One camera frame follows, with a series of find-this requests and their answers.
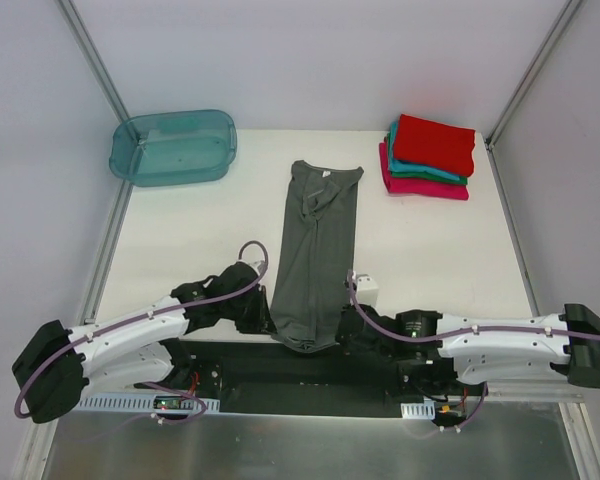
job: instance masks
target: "white table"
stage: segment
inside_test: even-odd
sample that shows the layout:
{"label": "white table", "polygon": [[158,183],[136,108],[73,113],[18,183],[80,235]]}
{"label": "white table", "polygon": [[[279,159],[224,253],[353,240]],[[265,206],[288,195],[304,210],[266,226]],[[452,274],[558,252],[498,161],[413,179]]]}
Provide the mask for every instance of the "white table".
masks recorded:
{"label": "white table", "polygon": [[[482,136],[473,151],[468,202],[389,196],[378,143],[385,132],[238,131],[238,155],[219,181],[135,188],[98,318],[148,306],[184,282],[219,274],[247,240],[269,250],[263,284],[273,295],[291,164],[362,166],[354,267],[380,285],[378,311],[414,308],[473,317],[531,314]],[[256,247],[247,259],[259,258]],[[273,341],[240,335],[220,321],[188,338]]]}

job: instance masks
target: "teal plastic basket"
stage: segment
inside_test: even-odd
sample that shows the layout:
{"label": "teal plastic basket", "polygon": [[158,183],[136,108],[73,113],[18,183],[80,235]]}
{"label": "teal plastic basket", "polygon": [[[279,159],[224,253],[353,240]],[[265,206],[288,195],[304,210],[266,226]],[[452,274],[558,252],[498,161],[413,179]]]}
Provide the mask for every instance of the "teal plastic basket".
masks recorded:
{"label": "teal plastic basket", "polygon": [[220,110],[134,117],[113,134],[109,167],[139,187],[209,182],[236,156],[233,119]]}

